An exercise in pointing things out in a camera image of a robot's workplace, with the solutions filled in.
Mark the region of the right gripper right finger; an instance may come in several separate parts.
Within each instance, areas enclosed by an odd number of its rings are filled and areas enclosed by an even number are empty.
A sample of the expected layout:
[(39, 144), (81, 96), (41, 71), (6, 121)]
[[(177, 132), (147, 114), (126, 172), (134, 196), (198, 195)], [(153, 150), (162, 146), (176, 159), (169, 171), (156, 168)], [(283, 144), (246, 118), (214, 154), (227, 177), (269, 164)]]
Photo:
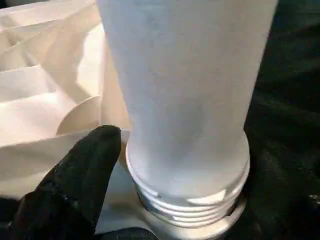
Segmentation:
[(237, 240), (320, 238), (320, 153), (287, 148), (251, 148), (245, 185), (247, 204), (235, 224)]

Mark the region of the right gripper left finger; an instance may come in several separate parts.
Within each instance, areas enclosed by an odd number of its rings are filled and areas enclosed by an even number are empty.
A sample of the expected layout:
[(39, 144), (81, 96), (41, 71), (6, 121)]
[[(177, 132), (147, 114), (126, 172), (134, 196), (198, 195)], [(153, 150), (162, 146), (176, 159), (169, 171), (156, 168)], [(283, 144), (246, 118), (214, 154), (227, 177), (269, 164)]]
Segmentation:
[(103, 125), (77, 141), (24, 195), (9, 240), (92, 240), (122, 147), (121, 130)]

